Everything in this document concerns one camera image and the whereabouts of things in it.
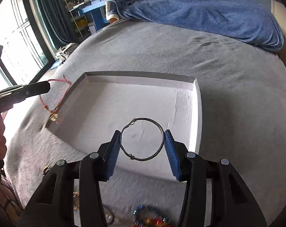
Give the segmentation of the thin silver wire bangle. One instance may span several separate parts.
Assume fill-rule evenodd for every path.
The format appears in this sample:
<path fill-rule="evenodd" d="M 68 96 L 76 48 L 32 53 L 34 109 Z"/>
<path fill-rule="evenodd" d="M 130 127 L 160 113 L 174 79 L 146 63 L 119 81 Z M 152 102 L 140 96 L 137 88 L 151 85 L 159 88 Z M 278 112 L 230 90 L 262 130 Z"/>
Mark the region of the thin silver wire bangle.
<path fill-rule="evenodd" d="M 131 160 L 149 161 L 160 154 L 165 132 L 153 119 L 137 117 L 122 128 L 120 149 Z"/>

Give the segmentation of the grey cardboard tray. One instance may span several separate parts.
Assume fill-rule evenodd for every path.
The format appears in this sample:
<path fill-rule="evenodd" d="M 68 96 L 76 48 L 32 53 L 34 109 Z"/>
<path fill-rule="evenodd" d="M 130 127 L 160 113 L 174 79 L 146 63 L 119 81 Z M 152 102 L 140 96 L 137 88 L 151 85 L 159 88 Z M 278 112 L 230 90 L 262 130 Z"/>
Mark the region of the grey cardboard tray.
<path fill-rule="evenodd" d="M 201 92 L 195 77 L 127 71 L 86 72 L 74 83 L 47 129 L 88 154 L 122 132 L 117 167 L 175 180 L 162 131 L 198 152 L 201 143 Z"/>

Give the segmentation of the window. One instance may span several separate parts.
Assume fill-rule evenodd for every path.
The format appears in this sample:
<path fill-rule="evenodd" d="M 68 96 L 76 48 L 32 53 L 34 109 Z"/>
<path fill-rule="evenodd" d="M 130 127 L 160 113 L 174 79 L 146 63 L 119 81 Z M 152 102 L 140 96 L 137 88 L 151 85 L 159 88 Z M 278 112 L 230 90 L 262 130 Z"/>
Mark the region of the window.
<path fill-rule="evenodd" d="M 1 60 L 16 84 L 28 84 L 48 63 L 23 0 L 0 3 Z"/>

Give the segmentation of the grey bed cover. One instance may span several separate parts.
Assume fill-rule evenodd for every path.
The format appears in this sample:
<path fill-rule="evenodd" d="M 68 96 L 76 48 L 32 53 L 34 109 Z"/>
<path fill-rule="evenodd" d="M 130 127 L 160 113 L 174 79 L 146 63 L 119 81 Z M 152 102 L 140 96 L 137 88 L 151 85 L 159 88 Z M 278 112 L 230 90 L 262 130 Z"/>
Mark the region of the grey bed cover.
<path fill-rule="evenodd" d="M 91 35 L 55 77 L 88 71 L 161 72 L 196 77 L 203 106 L 202 158 L 230 159 L 268 224 L 286 226 L 286 67 L 274 53 L 237 40 L 156 23 L 120 21 Z M 12 138 L 6 174 L 26 205 L 42 169 L 84 154 L 44 128 L 36 100 Z M 177 219 L 185 185 L 117 169 L 101 184 L 105 204 L 126 212 L 140 204 Z"/>

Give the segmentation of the white shelf rack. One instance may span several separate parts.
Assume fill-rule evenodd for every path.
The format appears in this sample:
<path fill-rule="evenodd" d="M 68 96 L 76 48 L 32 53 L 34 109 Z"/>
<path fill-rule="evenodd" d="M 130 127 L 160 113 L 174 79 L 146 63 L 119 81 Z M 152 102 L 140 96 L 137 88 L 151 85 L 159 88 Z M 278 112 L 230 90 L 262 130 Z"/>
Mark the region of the white shelf rack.
<path fill-rule="evenodd" d="M 90 26 L 93 23 L 82 12 L 84 1 L 80 0 L 63 0 L 65 9 L 68 12 L 73 29 L 79 41 L 85 40 L 90 34 Z"/>

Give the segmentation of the teal curtain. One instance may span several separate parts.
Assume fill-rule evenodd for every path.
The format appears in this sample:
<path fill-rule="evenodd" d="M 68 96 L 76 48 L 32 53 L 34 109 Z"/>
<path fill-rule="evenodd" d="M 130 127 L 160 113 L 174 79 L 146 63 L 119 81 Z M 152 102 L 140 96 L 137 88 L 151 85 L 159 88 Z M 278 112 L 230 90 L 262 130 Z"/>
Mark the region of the teal curtain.
<path fill-rule="evenodd" d="M 53 49 L 78 43 L 63 0 L 32 0 L 42 31 Z"/>

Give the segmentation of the blue wooden desk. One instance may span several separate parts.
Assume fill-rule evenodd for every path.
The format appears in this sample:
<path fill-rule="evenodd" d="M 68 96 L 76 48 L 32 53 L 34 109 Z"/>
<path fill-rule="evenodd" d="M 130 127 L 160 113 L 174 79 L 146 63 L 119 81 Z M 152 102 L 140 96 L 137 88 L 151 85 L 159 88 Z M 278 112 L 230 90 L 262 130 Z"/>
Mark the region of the blue wooden desk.
<path fill-rule="evenodd" d="M 76 10 L 79 16 L 86 15 L 89 13 L 93 19 L 95 31 L 102 29 L 107 26 L 109 21 L 106 19 L 105 15 L 102 15 L 101 9 L 105 8 L 106 2 L 111 0 L 86 0 L 82 3 L 75 5 L 69 10 L 72 12 Z"/>

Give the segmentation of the blue fleece blanket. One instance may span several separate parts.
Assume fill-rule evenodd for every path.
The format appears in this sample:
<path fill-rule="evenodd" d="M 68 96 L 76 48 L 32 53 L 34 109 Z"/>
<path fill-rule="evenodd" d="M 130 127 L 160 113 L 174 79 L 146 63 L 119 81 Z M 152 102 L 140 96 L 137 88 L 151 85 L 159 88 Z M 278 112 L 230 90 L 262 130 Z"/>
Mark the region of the blue fleece blanket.
<path fill-rule="evenodd" d="M 219 34 L 270 52 L 284 45 L 277 20 L 254 0 L 111 0 L 106 18 Z"/>

